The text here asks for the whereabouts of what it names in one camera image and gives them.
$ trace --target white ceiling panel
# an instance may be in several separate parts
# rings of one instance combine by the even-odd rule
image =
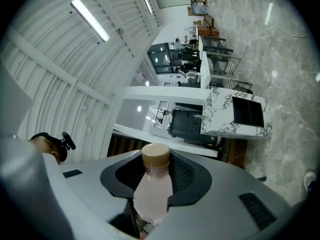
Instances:
[[[65,163],[79,163],[107,156],[122,89],[161,28],[143,0],[81,0],[109,34],[103,42],[71,1],[28,0],[0,56],[33,100],[18,136],[68,132],[76,150]]]

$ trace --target person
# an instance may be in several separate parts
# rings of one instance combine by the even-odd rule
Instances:
[[[169,110],[165,110],[163,111],[163,116],[170,116],[171,115],[171,112]]]
[[[183,52],[186,54],[191,54],[191,55],[198,55],[199,54],[199,50],[192,50],[188,47],[185,47]]]
[[[194,65],[185,63],[181,67],[177,67],[175,69],[175,72],[176,73],[181,73],[181,74],[183,74],[184,77],[186,77],[186,73],[188,73],[190,70],[193,70],[193,71],[196,71],[197,73],[199,73],[200,72],[200,66],[198,64],[196,64],[194,66]]]
[[[183,46],[185,46],[185,45],[188,45],[188,44],[189,44],[190,39],[188,38],[187,35],[185,35],[185,36],[182,38],[182,40],[180,40],[180,38],[177,37],[177,38],[175,39],[175,41],[176,41],[177,43],[180,43],[180,44],[182,44]]]
[[[200,61],[200,58],[198,56],[193,56],[192,54],[186,52],[179,52],[178,58],[183,61],[189,61],[193,63],[198,63]]]
[[[195,45],[197,43],[197,40],[196,39],[190,39],[187,35],[185,35],[182,40],[180,40],[180,38],[176,38],[175,41],[177,43],[180,43],[182,44],[183,46],[186,46],[186,45]]]
[[[39,153],[46,153],[54,156],[58,165],[67,159],[67,148],[63,142],[50,136],[47,132],[40,132],[28,140],[34,145]]]
[[[185,78],[187,77],[186,74],[185,74],[185,72],[183,72],[183,71],[181,70],[181,67],[177,67],[174,71],[175,71],[176,73],[182,74]]]

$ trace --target ceiling light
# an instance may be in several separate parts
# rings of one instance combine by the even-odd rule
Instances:
[[[148,0],[144,0],[144,2],[146,4],[146,6],[148,7],[149,13],[152,14],[152,10],[151,10],[151,7],[150,7],[150,4],[149,4]]]
[[[71,6],[82,16],[104,42],[108,41],[110,38],[108,33],[80,0],[73,0]]]

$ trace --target shoe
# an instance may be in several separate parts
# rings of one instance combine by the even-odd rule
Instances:
[[[308,171],[304,175],[304,179],[303,179],[304,189],[308,194],[310,194],[316,182],[317,182],[317,175],[313,171]]]

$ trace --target fluorescent light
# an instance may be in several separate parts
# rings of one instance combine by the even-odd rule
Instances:
[[[73,0],[71,6],[85,19],[104,42],[108,41],[110,38],[108,33],[80,0]]]
[[[265,25],[268,25],[269,23],[269,20],[270,20],[270,15],[271,15],[271,10],[272,10],[272,6],[274,4],[272,2],[269,3],[269,7],[268,7],[268,11],[266,12],[266,17],[265,17],[265,21],[264,21],[264,24]]]
[[[149,4],[148,0],[144,0],[144,2],[146,4],[146,6],[148,7],[149,13],[152,14],[152,10],[151,10],[151,7],[150,7],[150,4]]]

